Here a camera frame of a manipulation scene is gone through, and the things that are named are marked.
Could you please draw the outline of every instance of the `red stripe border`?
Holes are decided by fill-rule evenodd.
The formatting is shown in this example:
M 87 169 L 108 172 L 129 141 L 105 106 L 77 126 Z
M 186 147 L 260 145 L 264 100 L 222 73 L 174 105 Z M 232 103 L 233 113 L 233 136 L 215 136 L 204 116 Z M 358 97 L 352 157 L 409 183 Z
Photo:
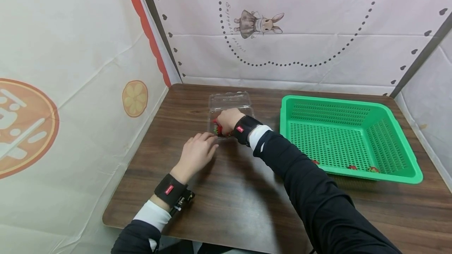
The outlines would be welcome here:
M 151 26 L 149 25 L 148 18 L 146 17 L 146 13 L 144 11 L 141 0 L 131 0 L 133 7 L 140 17 L 140 21 L 142 23 L 143 31 L 148 37 L 149 46 L 151 47 L 152 54 L 154 54 L 157 59 L 157 66 L 159 67 L 160 72 L 163 75 L 163 81 L 165 82 L 167 87 L 171 87 L 170 77 L 166 72 L 165 65 L 163 64 L 162 55 L 160 54 L 159 47 L 157 46 L 157 42 L 155 41 L 154 34 L 152 33 Z

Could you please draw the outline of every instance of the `orange circle graphic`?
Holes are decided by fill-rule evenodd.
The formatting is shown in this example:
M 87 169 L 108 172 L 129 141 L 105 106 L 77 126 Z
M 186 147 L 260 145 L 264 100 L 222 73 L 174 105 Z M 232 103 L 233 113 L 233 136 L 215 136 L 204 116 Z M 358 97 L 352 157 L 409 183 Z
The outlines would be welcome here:
M 0 179 L 41 159 L 59 129 L 55 104 L 24 82 L 0 78 Z
M 148 87 L 139 80 L 127 83 L 122 91 L 122 105 L 127 115 L 132 118 L 143 114 L 148 105 Z

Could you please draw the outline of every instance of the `hand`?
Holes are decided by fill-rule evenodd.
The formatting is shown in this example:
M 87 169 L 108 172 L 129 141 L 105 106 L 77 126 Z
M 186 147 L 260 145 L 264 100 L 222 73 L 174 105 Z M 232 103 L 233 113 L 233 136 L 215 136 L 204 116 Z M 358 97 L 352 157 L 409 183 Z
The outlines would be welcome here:
M 218 144 L 214 144 L 217 136 L 212 133 L 198 133 L 188 139 L 182 149 L 180 160 L 170 174 L 180 183 L 187 184 L 194 174 L 199 172 L 212 160 Z
M 235 128 L 235 125 L 243 118 L 245 114 L 240 112 L 237 108 L 227 109 L 221 112 L 221 114 L 217 117 L 217 123 L 222 126 L 221 133 L 227 134 L 232 132 Z

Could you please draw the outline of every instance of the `white sleeve cuff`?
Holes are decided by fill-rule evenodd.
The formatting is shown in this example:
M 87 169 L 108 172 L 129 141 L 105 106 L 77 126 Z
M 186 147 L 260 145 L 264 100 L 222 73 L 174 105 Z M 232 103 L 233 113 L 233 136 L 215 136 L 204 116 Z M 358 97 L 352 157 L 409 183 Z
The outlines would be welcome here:
M 271 131 L 272 129 L 269 126 L 266 125 L 258 125 L 256 126 L 253 131 L 248 136 L 250 140 L 250 147 L 254 151 L 256 149 L 257 143 L 261 139 L 262 135 L 264 135 L 265 132 Z M 264 149 L 264 143 L 261 146 L 261 152 Z
M 170 218 L 170 213 L 157 206 L 154 202 L 148 200 L 133 219 L 153 225 L 161 232 Z

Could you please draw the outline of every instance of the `left hand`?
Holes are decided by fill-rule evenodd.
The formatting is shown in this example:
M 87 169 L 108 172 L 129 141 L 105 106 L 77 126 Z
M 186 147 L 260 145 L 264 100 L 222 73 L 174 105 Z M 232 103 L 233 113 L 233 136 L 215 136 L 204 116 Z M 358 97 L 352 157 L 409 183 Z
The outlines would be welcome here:
M 217 136 L 212 133 L 198 133 L 188 139 L 182 149 L 180 160 L 170 174 L 180 183 L 186 184 L 192 176 L 199 172 L 212 160 L 218 144 L 214 144 Z

